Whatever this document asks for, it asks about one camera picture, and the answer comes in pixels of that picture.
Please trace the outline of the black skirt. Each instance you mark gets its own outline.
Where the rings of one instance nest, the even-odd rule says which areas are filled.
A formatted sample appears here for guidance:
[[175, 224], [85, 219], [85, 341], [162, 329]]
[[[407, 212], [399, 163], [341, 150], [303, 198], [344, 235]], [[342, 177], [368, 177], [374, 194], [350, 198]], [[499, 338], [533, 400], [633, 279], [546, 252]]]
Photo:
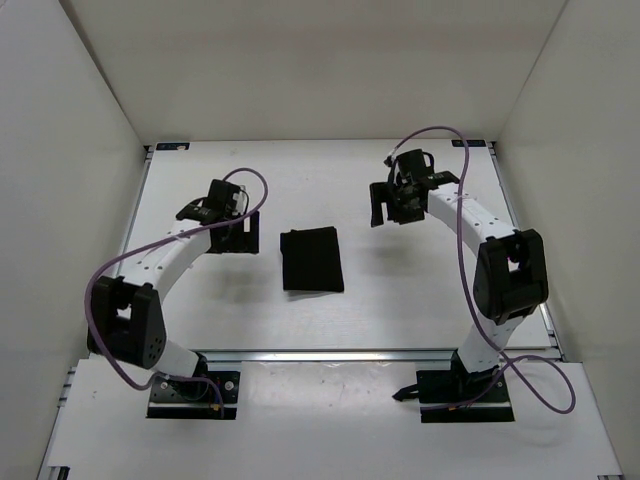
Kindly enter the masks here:
[[342, 293], [345, 289], [334, 226], [280, 234], [284, 291]]

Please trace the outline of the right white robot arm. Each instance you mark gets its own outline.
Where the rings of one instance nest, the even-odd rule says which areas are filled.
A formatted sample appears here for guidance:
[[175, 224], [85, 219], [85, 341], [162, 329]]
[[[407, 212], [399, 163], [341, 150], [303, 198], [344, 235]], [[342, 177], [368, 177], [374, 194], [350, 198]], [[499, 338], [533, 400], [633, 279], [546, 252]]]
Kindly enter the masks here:
[[431, 216], [449, 227], [463, 250], [476, 258], [471, 300], [474, 325], [453, 354], [449, 391], [471, 400], [498, 367], [515, 329], [548, 298], [544, 244], [534, 230], [519, 230], [469, 195], [449, 171], [438, 172], [434, 157], [416, 149], [389, 156], [390, 172], [370, 186], [371, 224], [400, 225]]

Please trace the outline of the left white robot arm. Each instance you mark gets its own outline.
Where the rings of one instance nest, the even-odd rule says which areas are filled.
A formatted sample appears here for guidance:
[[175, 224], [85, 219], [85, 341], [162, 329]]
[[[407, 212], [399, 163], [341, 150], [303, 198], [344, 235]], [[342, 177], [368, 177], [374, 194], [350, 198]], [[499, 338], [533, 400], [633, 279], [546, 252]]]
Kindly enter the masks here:
[[89, 350], [174, 377], [185, 397], [203, 395], [209, 385], [204, 361], [168, 339], [162, 304], [199, 257], [259, 252], [260, 213], [248, 206], [245, 187], [214, 179], [205, 197], [176, 214], [164, 244], [143, 253], [119, 276], [100, 276], [89, 294]]

